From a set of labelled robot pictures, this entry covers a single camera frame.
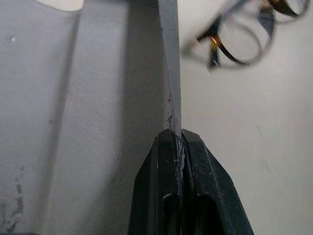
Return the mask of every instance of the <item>eyeglasses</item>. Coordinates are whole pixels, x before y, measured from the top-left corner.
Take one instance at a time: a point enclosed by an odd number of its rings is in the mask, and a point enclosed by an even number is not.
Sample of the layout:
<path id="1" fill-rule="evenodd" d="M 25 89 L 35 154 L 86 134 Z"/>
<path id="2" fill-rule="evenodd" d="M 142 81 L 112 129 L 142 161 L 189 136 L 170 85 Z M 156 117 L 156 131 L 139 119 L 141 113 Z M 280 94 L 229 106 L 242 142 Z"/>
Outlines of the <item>eyeglasses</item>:
<path id="1" fill-rule="evenodd" d="M 209 68 L 221 65 L 219 49 L 224 58 L 239 65 L 258 61 L 273 40 L 276 15 L 296 19 L 309 8 L 310 0 L 231 0 L 213 23 L 196 39 L 210 42 Z"/>

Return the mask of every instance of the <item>white wall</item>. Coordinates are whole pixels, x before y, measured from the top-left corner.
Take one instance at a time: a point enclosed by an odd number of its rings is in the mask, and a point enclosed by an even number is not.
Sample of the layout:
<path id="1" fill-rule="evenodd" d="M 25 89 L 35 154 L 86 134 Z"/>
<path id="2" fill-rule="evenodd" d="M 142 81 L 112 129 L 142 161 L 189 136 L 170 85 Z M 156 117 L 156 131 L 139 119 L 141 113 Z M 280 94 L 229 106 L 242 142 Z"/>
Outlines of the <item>white wall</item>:
<path id="1" fill-rule="evenodd" d="M 179 0 L 181 47 L 220 6 Z M 180 58 L 182 126 L 230 174 L 257 235 L 313 234 L 312 22 L 311 9 L 278 25 L 269 54 L 252 67 L 208 71 Z"/>

